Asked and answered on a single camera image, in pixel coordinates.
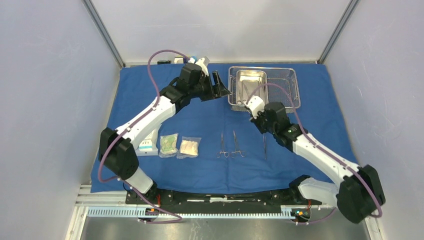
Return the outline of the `steel tweezers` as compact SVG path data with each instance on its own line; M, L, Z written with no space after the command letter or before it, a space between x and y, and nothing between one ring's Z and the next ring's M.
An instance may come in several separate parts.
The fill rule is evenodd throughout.
M267 160L267 157L268 157L268 154L267 154L267 136L265 134L262 135L262 141L263 141L264 160Z

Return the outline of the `wire mesh instrument basket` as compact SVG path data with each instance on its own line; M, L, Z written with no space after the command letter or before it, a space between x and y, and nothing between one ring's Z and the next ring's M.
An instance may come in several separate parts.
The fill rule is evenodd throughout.
M293 113L294 109L301 106L300 93L296 72L292 68L281 67L254 67L254 66L232 66L228 73L228 88L231 95L228 96L230 109L245 112L244 104L236 104L236 75L239 70L263 71L266 73L266 83L258 86L253 95L260 97L265 104L269 102L281 102L287 113Z

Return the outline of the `blue surgical drape cloth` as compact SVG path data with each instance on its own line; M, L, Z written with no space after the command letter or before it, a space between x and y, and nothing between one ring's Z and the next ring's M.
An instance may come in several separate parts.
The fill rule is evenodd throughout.
M301 122L319 142L355 162L327 68L307 63L291 64L290 68L296 73L301 101L297 116L291 114L290 120ZM264 160L263 135L249 118L247 112L231 110L225 97L205 102L193 99L162 124L159 135L178 133L179 137L201 138L199 155L183 159L144 156L139 158L139 166L159 188L188 193L238 194L284 189L301 175L329 181L313 164L278 145L270 134L266 134ZM233 130L245 157L230 157L235 149ZM228 158L217 158L221 133Z

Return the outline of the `surgical scissors forceps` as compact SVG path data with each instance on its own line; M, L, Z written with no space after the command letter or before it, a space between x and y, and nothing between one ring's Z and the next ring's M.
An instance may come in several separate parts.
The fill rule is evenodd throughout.
M225 158L228 158L230 156L230 153L225 150L225 141L224 141L224 133L223 132L221 133L221 136L220 136L220 149L216 153L217 158L221 158L222 156L225 157Z

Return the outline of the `beige gauze packet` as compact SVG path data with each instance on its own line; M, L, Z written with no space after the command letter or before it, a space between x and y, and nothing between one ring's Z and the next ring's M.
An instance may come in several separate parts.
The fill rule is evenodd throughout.
M183 136L179 151L176 155L177 159L196 158L199 156L199 145L201 137L186 137Z

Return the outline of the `green packet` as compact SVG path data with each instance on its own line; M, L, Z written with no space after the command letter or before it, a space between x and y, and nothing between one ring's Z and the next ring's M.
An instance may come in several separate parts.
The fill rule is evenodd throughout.
M178 153L177 141L178 133L170 135L162 135L160 137L160 149L158 156L161 158L169 158L176 156Z

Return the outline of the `white blue labelled packet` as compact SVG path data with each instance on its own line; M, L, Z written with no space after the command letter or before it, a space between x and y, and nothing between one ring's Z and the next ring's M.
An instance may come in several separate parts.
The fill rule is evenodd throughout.
M159 149L157 147L159 129L154 129L138 146L135 154L138 157L157 156Z

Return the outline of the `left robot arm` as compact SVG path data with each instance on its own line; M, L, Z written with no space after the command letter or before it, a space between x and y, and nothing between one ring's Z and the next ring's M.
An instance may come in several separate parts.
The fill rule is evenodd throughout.
M127 123L116 129L106 127L100 134L97 177L102 181L106 167L138 192L145 204L157 198L155 182L140 168L136 148L148 134L167 119L198 98L202 102L230 95L217 71L207 72L205 66L185 64L179 76L165 86L153 102Z

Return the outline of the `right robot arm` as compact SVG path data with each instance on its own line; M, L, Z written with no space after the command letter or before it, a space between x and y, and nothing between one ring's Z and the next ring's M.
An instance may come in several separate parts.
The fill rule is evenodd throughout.
M254 96L245 103L250 122L260 133L269 133L293 154L306 159L331 182L302 175L292 181L289 199L295 204L316 200L339 210L350 222L360 223L367 217L380 218L386 199L377 170L360 166L320 143L300 122L292 123L281 102L264 101Z

